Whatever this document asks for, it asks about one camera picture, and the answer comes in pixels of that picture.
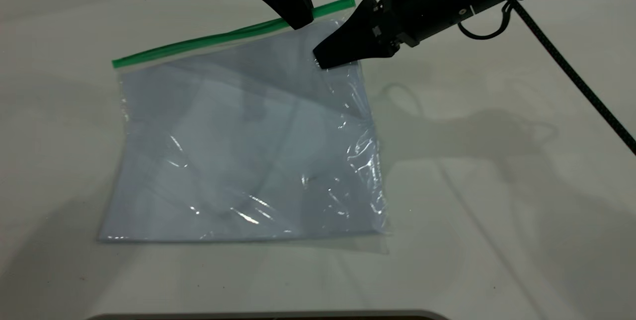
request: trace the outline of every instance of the clear plastic bag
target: clear plastic bag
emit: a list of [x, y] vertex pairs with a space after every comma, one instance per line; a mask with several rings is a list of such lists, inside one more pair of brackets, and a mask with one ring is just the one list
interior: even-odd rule
[[323, 71], [312, 54], [342, 23], [327, 16], [123, 71], [127, 140], [100, 240], [382, 232], [377, 140], [359, 64]]

